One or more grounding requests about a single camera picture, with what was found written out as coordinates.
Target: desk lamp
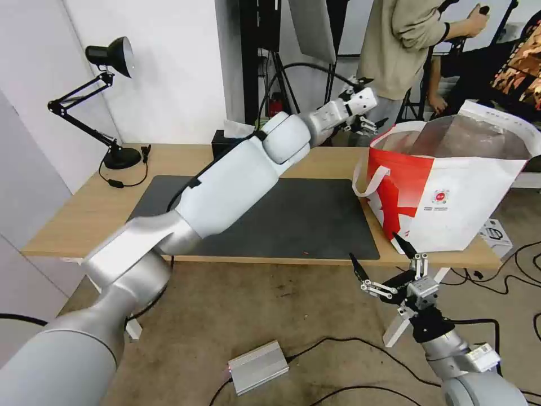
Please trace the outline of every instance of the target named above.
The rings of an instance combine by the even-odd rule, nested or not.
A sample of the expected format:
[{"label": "desk lamp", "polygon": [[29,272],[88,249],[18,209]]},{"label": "desk lamp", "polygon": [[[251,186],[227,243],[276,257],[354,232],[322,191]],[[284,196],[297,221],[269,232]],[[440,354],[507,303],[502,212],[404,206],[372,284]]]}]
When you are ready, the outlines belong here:
[{"label": "desk lamp", "polygon": [[[77,104],[91,98],[113,85],[114,73],[109,71],[109,67],[114,68],[118,73],[131,78],[134,73],[134,54],[131,50],[130,41],[126,37],[115,39],[108,47],[87,46],[85,49],[86,59],[97,66],[102,72],[90,82],[78,87],[70,93],[62,96],[60,99],[52,100],[47,104],[49,111],[65,119],[75,127],[90,134],[98,141],[109,147],[109,152],[103,159],[103,164],[110,169],[124,169],[134,166],[141,160],[139,151],[133,148],[122,148],[117,144],[117,140],[109,135],[103,134],[95,129],[88,127],[78,119],[68,114],[68,110]],[[104,85],[98,89],[83,95],[74,96],[80,91],[97,82],[103,82]]]}]

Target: lamp head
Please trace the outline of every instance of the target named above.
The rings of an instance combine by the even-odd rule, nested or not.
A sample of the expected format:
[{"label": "lamp head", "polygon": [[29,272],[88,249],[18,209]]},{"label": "lamp head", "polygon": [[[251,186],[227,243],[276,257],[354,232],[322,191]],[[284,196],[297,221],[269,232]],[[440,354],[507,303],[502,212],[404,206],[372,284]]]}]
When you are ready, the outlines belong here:
[{"label": "lamp head", "polygon": [[98,67],[113,67],[118,73],[129,78],[134,73],[134,53],[127,37],[115,39],[108,47],[87,46],[85,55],[88,62]]}]

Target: silver power supply box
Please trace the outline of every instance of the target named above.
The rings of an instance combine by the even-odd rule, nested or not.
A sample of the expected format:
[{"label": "silver power supply box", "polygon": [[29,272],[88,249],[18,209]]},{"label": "silver power supply box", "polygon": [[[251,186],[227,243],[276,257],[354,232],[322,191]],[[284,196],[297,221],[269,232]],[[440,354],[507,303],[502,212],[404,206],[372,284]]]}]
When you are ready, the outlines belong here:
[{"label": "silver power supply box", "polygon": [[289,370],[278,341],[256,348],[228,362],[238,395],[242,395]]}]

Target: lamp base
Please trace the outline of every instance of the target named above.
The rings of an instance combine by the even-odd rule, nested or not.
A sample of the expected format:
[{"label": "lamp base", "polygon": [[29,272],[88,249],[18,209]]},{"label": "lamp base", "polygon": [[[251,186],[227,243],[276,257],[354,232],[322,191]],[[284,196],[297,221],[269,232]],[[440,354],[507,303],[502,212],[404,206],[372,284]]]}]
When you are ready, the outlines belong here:
[{"label": "lamp base", "polygon": [[109,169],[125,169],[136,165],[141,160],[137,149],[116,146],[103,158],[103,164]]}]

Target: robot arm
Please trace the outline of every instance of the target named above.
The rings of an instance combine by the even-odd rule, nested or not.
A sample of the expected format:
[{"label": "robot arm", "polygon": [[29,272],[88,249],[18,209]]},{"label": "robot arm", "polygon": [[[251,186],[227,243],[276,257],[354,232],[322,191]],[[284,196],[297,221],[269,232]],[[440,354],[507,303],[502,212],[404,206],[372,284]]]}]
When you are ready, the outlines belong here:
[{"label": "robot arm", "polygon": [[526,406],[521,391],[498,375],[500,356],[485,343],[475,349],[460,337],[455,324],[436,307],[439,283],[428,275],[428,258],[398,234],[394,238],[410,258],[410,268],[384,284],[370,281],[353,254],[353,272],[363,292],[398,305],[398,314],[413,326],[413,337],[428,365],[442,381],[449,406]]},{"label": "robot arm", "polygon": [[0,370],[0,404],[98,405],[122,358],[126,318],[169,280],[161,254],[184,254],[226,230],[311,145],[375,106],[374,93],[366,88],[314,114],[280,113],[194,177],[174,210],[126,223],[83,262],[102,290],[96,303],[49,323],[8,361]]}]

